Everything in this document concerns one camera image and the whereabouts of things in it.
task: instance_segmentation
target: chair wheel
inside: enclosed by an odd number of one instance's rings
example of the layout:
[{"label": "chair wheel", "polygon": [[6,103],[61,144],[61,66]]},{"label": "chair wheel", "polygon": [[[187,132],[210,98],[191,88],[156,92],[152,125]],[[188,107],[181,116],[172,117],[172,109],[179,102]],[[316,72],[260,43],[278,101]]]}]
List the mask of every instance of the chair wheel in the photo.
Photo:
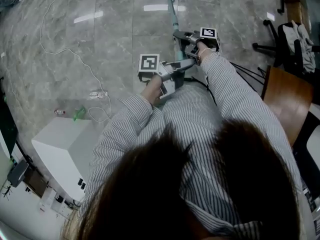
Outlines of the chair wheel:
[{"label": "chair wheel", "polygon": [[269,23],[270,23],[270,20],[265,19],[265,20],[263,21],[263,25],[265,25],[265,26],[268,26]]}]

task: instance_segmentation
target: hand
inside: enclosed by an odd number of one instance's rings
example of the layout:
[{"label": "hand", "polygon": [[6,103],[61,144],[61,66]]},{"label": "hand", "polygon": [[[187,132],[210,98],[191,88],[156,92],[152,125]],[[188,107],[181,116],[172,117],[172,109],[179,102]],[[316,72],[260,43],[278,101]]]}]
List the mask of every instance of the hand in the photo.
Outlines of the hand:
[{"label": "hand", "polygon": [[159,75],[154,75],[151,81],[147,84],[141,95],[146,98],[151,105],[153,105],[156,100],[161,95],[160,86],[162,85],[162,78]]},{"label": "hand", "polygon": [[208,57],[209,55],[211,55],[213,53],[212,50],[207,49],[208,46],[206,46],[203,42],[198,42],[196,45],[199,48],[198,54],[201,54],[201,56],[199,57],[200,63],[203,62],[206,57]]}]

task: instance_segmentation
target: white cable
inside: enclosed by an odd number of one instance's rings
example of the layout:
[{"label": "white cable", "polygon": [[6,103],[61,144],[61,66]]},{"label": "white cable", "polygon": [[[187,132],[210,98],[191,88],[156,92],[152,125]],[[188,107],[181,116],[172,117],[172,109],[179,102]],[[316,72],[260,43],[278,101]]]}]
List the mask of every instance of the white cable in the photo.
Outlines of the white cable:
[{"label": "white cable", "polygon": [[[63,53],[64,51],[69,51],[69,52],[71,52],[72,54],[74,54],[75,56],[77,56],[77,57],[80,59],[81,63],[82,63],[85,67],[88,67],[88,68],[90,69],[90,72],[91,72],[91,74],[93,75],[93,77],[99,82],[101,91],[103,91],[103,92],[105,93],[105,95],[106,95],[106,96],[108,97],[108,99],[109,99],[110,115],[108,115],[108,113],[107,113],[102,107],[90,107],[90,108],[88,109],[88,114],[89,114],[89,116],[90,116],[94,121],[96,121],[97,123],[103,123],[103,122],[106,121],[106,120],[110,120],[110,117],[112,116],[111,100],[110,100],[110,97],[109,97],[108,93],[103,89],[102,84],[101,84],[101,81],[95,76],[94,72],[92,71],[92,68],[91,68],[88,64],[84,63],[84,61],[82,60],[82,58],[80,57],[80,55],[76,54],[74,51],[72,51],[72,50],[69,49],[69,48],[65,48],[65,49],[63,49],[63,50],[61,50],[61,51],[58,51],[58,52],[50,52],[50,51],[47,51],[46,48],[45,48],[45,47],[43,46],[43,44],[42,44],[42,28],[43,28],[44,23],[45,23],[45,18],[46,18],[46,16],[47,16],[47,14],[48,14],[48,12],[49,12],[52,4],[53,4],[55,1],[57,1],[57,0],[53,0],[53,1],[50,3],[48,9],[46,10],[46,12],[45,12],[45,14],[44,14],[44,16],[43,16],[42,24],[41,24],[41,28],[40,28],[40,45],[41,45],[42,49],[44,50],[44,52],[45,52],[46,54],[58,55],[58,54],[60,54],[60,53]],[[90,110],[91,110],[91,109],[101,109],[101,110],[103,110],[104,113],[105,113],[105,115],[106,115],[106,119],[104,119],[104,120],[102,120],[102,121],[96,120],[96,119],[90,114]]]}]

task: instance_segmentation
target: white cabinet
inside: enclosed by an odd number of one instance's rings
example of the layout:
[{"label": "white cabinet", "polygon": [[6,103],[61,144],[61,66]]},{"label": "white cabinet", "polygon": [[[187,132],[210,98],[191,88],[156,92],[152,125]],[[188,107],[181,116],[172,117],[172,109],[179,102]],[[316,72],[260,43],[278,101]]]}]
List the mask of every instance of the white cabinet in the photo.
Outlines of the white cabinet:
[{"label": "white cabinet", "polygon": [[98,133],[90,120],[55,117],[32,144],[46,168],[74,200],[82,201],[88,182],[89,163]]}]

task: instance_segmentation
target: woman's left hand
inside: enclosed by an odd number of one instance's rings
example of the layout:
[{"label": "woman's left hand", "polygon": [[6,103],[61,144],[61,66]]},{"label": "woman's left hand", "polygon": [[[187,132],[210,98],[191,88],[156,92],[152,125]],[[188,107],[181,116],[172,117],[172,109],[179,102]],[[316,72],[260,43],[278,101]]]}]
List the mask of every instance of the woman's left hand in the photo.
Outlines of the woman's left hand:
[{"label": "woman's left hand", "polygon": [[151,105],[154,105],[156,100],[161,95],[160,87],[162,85],[162,78],[159,75],[154,75],[148,85],[141,92],[141,95],[146,98]]}]

